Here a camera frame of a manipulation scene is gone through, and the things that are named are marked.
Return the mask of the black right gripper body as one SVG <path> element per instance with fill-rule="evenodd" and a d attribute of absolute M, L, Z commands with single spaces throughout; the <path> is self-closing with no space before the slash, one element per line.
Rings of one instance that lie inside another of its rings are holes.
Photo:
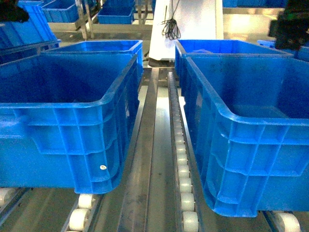
<path fill-rule="evenodd" d="M 289 0 L 276 20 L 270 22 L 269 37 L 275 38 L 275 49 L 300 50 L 309 42 L 309 2 Z"/>

